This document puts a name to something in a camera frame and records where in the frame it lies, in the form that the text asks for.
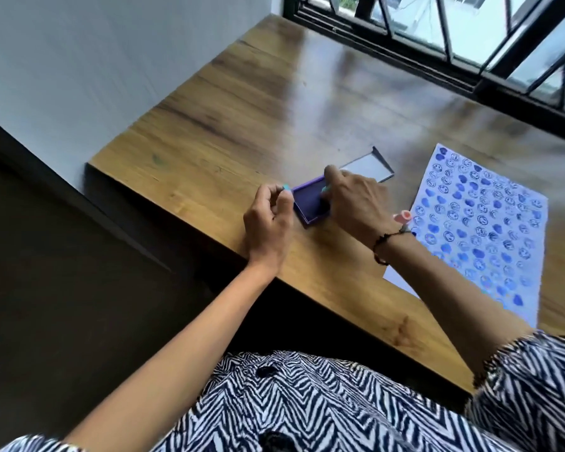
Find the person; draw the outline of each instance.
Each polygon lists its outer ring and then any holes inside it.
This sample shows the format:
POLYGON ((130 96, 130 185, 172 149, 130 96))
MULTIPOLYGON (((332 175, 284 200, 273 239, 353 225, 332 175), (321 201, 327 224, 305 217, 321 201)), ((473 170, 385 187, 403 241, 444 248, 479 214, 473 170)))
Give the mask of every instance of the person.
POLYGON ((335 222, 414 288, 476 375, 464 417, 356 363, 222 357, 292 239, 292 193, 263 185, 244 215, 248 264, 230 285, 63 441, 23 436, 3 450, 565 450, 565 338, 528 326, 402 233, 384 185, 334 166, 325 177, 335 222))

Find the wood grain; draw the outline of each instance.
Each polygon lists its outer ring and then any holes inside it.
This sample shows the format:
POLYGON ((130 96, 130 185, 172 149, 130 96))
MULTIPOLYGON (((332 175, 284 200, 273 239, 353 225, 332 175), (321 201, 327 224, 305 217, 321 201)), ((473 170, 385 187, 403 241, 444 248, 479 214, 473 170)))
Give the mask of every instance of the wood grain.
MULTIPOLYGON (((144 114, 91 164, 243 253, 262 182, 301 184, 376 145, 409 208, 437 143, 550 198, 539 325, 565 334, 565 141, 276 16, 144 114)), ((427 308, 331 221, 295 238, 280 278, 460 387, 472 374, 427 308)))

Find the shirt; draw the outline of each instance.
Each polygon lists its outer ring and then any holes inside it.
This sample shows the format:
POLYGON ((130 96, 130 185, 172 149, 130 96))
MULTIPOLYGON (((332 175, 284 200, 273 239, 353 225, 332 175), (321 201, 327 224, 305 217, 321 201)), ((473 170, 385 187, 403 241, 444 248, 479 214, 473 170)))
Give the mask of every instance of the shirt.
MULTIPOLYGON (((79 451, 42 435, 4 452, 79 451)), ((226 355, 154 451, 563 451, 565 338, 499 350, 465 416, 360 364, 298 352, 226 355)))

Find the sleeve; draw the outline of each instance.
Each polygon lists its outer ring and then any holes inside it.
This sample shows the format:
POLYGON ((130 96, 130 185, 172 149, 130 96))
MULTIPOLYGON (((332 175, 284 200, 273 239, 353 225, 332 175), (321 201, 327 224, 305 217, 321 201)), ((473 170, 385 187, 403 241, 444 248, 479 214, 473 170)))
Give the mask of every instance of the sleeve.
POLYGON ((83 452, 74 445, 41 434, 21 436, 0 449, 0 452, 83 452))
POLYGON ((565 337, 536 331, 500 349, 465 414, 522 451, 565 450, 565 337))

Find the bracelet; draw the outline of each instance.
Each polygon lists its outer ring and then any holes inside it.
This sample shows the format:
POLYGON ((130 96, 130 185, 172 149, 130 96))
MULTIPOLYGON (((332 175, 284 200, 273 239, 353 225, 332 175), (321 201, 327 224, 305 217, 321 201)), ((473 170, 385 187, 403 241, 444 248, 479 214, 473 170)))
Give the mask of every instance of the bracelet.
POLYGON ((404 233, 411 233, 408 231, 408 225, 405 223, 404 225, 402 225, 402 228, 399 229, 399 232, 397 233, 385 233, 383 236, 379 236, 379 239, 375 242, 375 245, 372 247, 372 252, 375 254, 375 261, 379 264, 379 265, 385 265, 388 266, 389 263, 387 263, 384 260, 381 260, 381 258, 379 258, 379 256, 377 255, 377 247, 379 246, 379 244, 383 244, 385 241, 387 241, 389 238, 391 238, 392 236, 398 235, 398 234, 404 234, 404 233))

